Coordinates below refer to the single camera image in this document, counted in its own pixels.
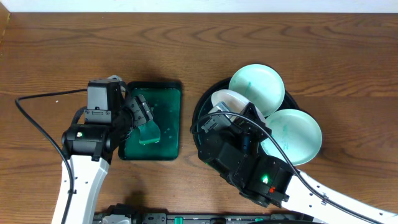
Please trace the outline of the green sponge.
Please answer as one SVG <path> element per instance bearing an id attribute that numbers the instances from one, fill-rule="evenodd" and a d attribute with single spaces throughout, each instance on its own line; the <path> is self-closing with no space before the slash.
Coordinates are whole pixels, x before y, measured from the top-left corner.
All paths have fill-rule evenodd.
<path id="1" fill-rule="evenodd" d="M 152 144 L 160 141 L 160 128 L 154 120 L 150 120 L 139 126 L 139 131 L 139 144 L 141 145 Z"/>

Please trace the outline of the white plate green stain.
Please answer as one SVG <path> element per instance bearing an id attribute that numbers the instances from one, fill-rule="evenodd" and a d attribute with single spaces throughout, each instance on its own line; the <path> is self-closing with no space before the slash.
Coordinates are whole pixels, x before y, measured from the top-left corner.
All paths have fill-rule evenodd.
<path id="1" fill-rule="evenodd" d="M 216 106 L 219 102 L 223 102 L 231 112 L 240 113 L 250 101 L 240 93 L 232 90 L 222 89 L 211 95 L 211 103 Z"/>

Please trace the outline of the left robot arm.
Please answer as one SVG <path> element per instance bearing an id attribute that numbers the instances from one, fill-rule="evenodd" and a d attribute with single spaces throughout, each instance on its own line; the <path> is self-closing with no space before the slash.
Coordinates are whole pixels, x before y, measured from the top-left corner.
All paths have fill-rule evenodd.
<path id="1" fill-rule="evenodd" d="M 62 183 L 53 223 L 91 223 L 96 202 L 108 174 L 114 150 L 135 128 L 152 120 L 143 95 L 88 99 L 85 121 L 73 123 L 63 133 Z"/>

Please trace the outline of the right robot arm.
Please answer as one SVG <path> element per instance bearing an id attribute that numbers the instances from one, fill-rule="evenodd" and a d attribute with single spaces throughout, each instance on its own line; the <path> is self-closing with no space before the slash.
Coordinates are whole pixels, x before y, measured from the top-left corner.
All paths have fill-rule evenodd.
<path id="1" fill-rule="evenodd" d="M 326 187 L 298 170 L 285 153 L 277 158 L 261 152 L 261 141 L 278 143 L 252 103 L 240 113 L 218 110 L 194 117 L 190 132 L 202 139 L 199 159 L 258 205 L 273 204 L 324 223 L 397 223 L 397 214 Z"/>

